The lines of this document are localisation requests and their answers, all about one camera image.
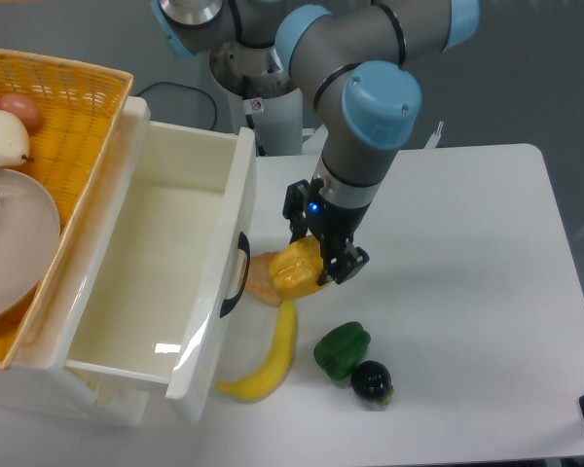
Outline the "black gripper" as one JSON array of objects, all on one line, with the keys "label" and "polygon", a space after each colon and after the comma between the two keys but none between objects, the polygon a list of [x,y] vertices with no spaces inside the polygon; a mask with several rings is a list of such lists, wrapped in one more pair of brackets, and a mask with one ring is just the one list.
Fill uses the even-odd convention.
[{"label": "black gripper", "polygon": [[300,180],[286,189],[282,215],[289,222],[290,243],[304,238],[308,232],[320,243],[323,262],[316,284],[342,284],[355,277],[370,261],[368,253],[353,244],[369,204],[362,207],[340,207],[326,197],[325,181],[314,178]]}]

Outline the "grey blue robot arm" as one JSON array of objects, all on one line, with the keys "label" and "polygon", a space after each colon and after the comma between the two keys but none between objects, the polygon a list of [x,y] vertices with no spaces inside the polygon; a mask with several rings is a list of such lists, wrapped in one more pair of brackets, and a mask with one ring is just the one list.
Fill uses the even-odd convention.
[{"label": "grey blue robot arm", "polygon": [[342,17],[302,1],[155,1],[174,50],[188,55],[233,42],[274,53],[274,64],[308,100],[328,136],[310,180],[290,185],[283,215],[294,239],[314,235],[316,282],[343,283],[369,260],[353,243],[422,97],[405,65],[468,40],[475,1],[372,1]]}]

